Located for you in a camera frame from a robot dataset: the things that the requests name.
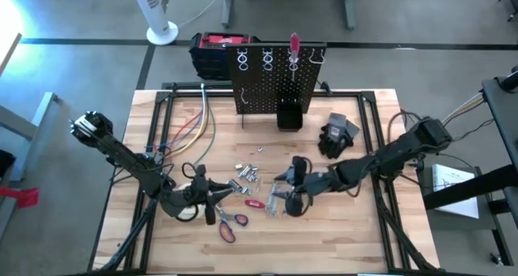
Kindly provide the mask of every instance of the floor stripe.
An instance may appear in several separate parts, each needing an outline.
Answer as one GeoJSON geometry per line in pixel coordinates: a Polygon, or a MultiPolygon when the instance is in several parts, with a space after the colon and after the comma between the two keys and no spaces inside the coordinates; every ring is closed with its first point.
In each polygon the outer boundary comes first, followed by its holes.
{"type": "Polygon", "coordinates": [[[151,68],[151,62],[153,61],[153,55],[155,54],[156,45],[149,45],[147,47],[146,56],[140,69],[140,75],[138,76],[137,87],[135,90],[144,90],[146,87],[147,75],[151,68]]]}
{"type": "Polygon", "coordinates": [[[22,38],[23,45],[149,45],[147,40],[132,39],[75,39],[75,38],[22,38]]]}
{"type": "Polygon", "coordinates": [[[328,49],[518,50],[518,45],[328,42],[328,49]]]}
{"type": "MultiPolygon", "coordinates": [[[[265,43],[286,41],[263,40],[265,43]]],[[[25,45],[149,45],[147,40],[122,39],[70,39],[70,38],[22,38],[25,45]]],[[[189,46],[191,40],[176,40],[166,46],[189,46]]],[[[421,49],[421,50],[518,50],[518,45],[484,44],[426,44],[426,43],[383,43],[383,42],[327,42],[328,49],[421,49]]]]}

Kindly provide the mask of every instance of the red-handled scissors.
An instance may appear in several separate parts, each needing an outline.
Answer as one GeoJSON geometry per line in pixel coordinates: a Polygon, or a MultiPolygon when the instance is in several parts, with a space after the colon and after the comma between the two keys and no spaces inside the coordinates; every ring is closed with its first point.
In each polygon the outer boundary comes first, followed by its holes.
{"type": "Polygon", "coordinates": [[[233,243],[236,241],[236,236],[234,236],[234,232],[232,231],[229,221],[235,221],[241,227],[246,227],[248,224],[248,217],[244,214],[227,214],[223,211],[223,208],[220,204],[216,205],[216,210],[219,213],[219,217],[221,218],[221,223],[219,224],[219,234],[227,243],[233,243]]]}

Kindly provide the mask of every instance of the concrete floor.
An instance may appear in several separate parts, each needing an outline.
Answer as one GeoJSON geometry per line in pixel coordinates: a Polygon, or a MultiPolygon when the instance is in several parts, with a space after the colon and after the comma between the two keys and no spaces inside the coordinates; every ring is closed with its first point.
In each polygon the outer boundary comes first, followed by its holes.
{"type": "MultiPolygon", "coordinates": [[[[182,23],[212,0],[170,0],[167,16],[182,23]]],[[[235,0],[228,31],[263,40],[420,43],[516,43],[518,23],[507,23],[508,0],[356,0],[357,28],[344,29],[340,0],[235,0]]],[[[135,0],[14,0],[26,37],[143,39],[146,22],[135,0]]],[[[185,25],[180,39],[221,32],[221,2],[185,25]]],[[[38,206],[17,210],[0,242],[0,274],[57,275],[87,268],[112,169],[95,150],[68,134],[67,119],[97,110],[124,133],[146,46],[20,45],[0,77],[0,103],[30,118],[45,91],[61,98],[44,124],[24,188],[39,187],[38,206]]],[[[505,75],[518,63],[515,51],[329,49],[321,80],[333,88],[396,88],[403,108],[444,117],[480,89],[483,79],[505,75]]],[[[187,48],[157,48],[146,89],[163,82],[199,82],[187,48]]],[[[462,134],[489,117],[487,107],[452,122],[462,134]]],[[[21,141],[0,130],[0,148],[16,153],[21,141]]],[[[448,148],[483,171],[509,163],[494,125],[448,148]]],[[[456,161],[433,158],[460,167],[456,161]]],[[[518,233],[501,216],[518,261],[518,233]]],[[[489,231],[432,231],[441,266],[448,271],[516,275],[495,267],[489,231]]]]}

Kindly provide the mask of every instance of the black pegboard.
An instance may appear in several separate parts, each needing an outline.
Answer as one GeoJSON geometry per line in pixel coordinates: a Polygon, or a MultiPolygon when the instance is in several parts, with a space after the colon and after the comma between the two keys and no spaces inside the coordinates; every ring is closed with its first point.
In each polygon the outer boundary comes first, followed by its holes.
{"type": "Polygon", "coordinates": [[[282,100],[296,100],[301,103],[303,113],[308,112],[321,70],[321,64],[310,62],[310,58],[314,62],[324,61],[326,44],[302,43],[300,45],[295,82],[292,81],[291,63],[288,59],[289,48],[289,43],[228,45],[227,64],[238,114],[276,113],[277,105],[282,100]],[[270,63],[271,70],[265,67],[263,58],[268,54],[263,53],[263,50],[271,52],[270,56],[273,57],[270,63]],[[240,56],[238,52],[246,52],[243,54],[246,56],[246,66],[238,62],[240,56]]]}

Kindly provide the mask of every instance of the wooden table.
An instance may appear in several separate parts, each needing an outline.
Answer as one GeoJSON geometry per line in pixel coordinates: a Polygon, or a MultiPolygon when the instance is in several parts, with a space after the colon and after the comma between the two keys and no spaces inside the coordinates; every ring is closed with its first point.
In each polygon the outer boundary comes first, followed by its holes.
{"type": "MultiPolygon", "coordinates": [[[[392,89],[375,92],[380,120],[386,132],[389,118],[400,111],[396,92],[392,89]]],[[[135,92],[124,137],[124,144],[132,151],[144,151],[155,93],[135,92]]],[[[199,98],[175,98],[169,127],[170,139],[190,117],[201,110],[201,106],[199,98]]],[[[273,178],[286,171],[293,155],[308,157],[313,162],[314,170],[325,170],[325,166],[331,162],[320,155],[316,146],[320,127],[327,122],[330,112],[345,114],[361,127],[358,104],[351,98],[313,98],[309,112],[304,116],[304,127],[297,133],[279,132],[275,115],[247,115],[245,127],[241,129],[241,115],[236,114],[232,98],[210,98],[210,106],[215,115],[217,134],[214,145],[202,161],[206,165],[208,177],[226,182],[237,178],[234,167],[237,163],[256,165],[261,178],[258,198],[263,202],[268,197],[273,178]],[[260,146],[263,152],[257,151],[260,146]]],[[[368,106],[367,115],[372,137],[375,138],[368,106]]],[[[402,119],[396,119],[392,137],[403,132],[402,119]]],[[[176,167],[171,176],[178,184],[187,182],[181,175],[180,165],[196,160],[213,135],[210,125],[199,142],[173,158],[176,167]]],[[[362,155],[365,155],[365,144],[360,132],[355,138],[355,146],[346,149],[340,159],[362,155]]],[[[412,168],[406,168],[404,173],[416,179],[412,168]]],[[[396,180],[394,184],[405,232],[425,258],[432,265],[439,266],[419,187],[407,180],[396,180]]],[[[253,187],[251,198],[256,198],[257,184],[253,187]]],[[[96,250],[94,269],[106,263],[117,251],[117,245],[128,235],[137,188],[138,182],[132,179],[113,186],[96,250]]],[[[158,208],[147,272],[287,274],[375,273],[387,270],[370,178],[362,181],[361,193],[357,198],[345,193],[319,195],[315,198],[315,205],[302,218],[267,217],[263,210],[245,206],[243,200],[246,198],[249,197],[231,195],[222,201],[226,212],[243,213],[250,218],[247,227],[231,223],[237,238],[234,244],[223,242],[218,226],[205,225],[205,219],[180,223],[158,208]]],[[[281,211],[282,202],[279,204],[279,214],[281,211]]],[[[140,258],[142,239],[143,233],[138,241],[135,265],[140,258]]],[[[391,242],[398,263],[393,234],[391,242]]]]}

